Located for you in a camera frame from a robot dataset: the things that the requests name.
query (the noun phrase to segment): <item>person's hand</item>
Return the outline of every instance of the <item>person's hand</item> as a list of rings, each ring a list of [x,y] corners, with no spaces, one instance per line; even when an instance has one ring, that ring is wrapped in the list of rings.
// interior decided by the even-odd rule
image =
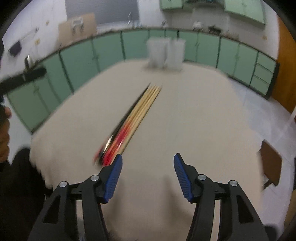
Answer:
[[[3,125],[0,127],[0,162],[4,162],[8,159],[9,155],[9,120],[8,118],[11,117],[12,113],[11,110],[8,107],[5,107],[5,115],[7,116],[7,119],[3,123]]]

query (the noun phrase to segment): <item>blue gripper pad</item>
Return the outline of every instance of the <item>blue gripper pad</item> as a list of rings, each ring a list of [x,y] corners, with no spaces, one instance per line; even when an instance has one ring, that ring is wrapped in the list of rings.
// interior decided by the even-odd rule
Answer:
[[[193,195],[191,192],[191,182],[184,170],[184,166],[185,166],[184,161],[182,160],[182,158],[178,156],[178,154],[176,154],[174,156],[175,172],[177,174],[177,178],[179,180],[183,195],[188,200],[188,202],[190,202],[193,198]]]
[[[121,155],[117,155],[113,164],[113,169],[106,181],[106,190],[104,193],[104,199],[107,202],[109,202],[109,200],[113,197],[114,191],[115,191],[115,187],[117,185],[117,181],[122,169],[122,156]]]

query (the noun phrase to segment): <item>person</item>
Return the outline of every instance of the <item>person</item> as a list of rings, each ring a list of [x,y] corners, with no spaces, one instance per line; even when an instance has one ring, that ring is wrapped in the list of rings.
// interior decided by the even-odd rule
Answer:
[[[12,113],[6,107],[7,119],[0,128],[0,240],[25,241],[40,213],[45,195],[52,190],[30,163],[30,149],[22,148],[15,155],[12,165],[9,155],[9,118]]]

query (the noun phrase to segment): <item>beige tablecloth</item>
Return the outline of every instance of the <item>beige tablecloth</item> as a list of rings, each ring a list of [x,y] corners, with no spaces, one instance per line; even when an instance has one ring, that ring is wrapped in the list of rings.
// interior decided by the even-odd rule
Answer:
[[[95,152],[152,82],[163,88],[123,153],[113,199],[102,205],[107,228],[122,240],[186,239],[195,205],[178,183],[177,152],[213,181],[237,180],[258,211],[261,165],[228,78],[196,64],[184,64],[181,72],[146,66],[126,61],[98,74],[34,134],[31,161],[46,185],[83,182],[98,173]],[[218,218],[215,213],[212,240]]]

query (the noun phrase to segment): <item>metal bolt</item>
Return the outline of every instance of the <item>metal bolt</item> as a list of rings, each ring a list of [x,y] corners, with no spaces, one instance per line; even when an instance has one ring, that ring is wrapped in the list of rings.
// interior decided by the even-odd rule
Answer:
[[[230,185],[233,186],[233,187],[236,187],[237,186],[237,182],[234,181],[234,180],[232,180],[232,181],[230,181]]]
[[[91,176],[91,180],[94,181],[94,182],[97,181],[98,179],[99,179],[98,175],[92,175]]]
[[[67,186],[67,182],[62,181],[62,182],[59,184],[59,186],[60,186],[61,188],[64,188],[65,186]]]
[[[199,180],[204,181],[207,177],[203,174],[198,175],[197,177]]]

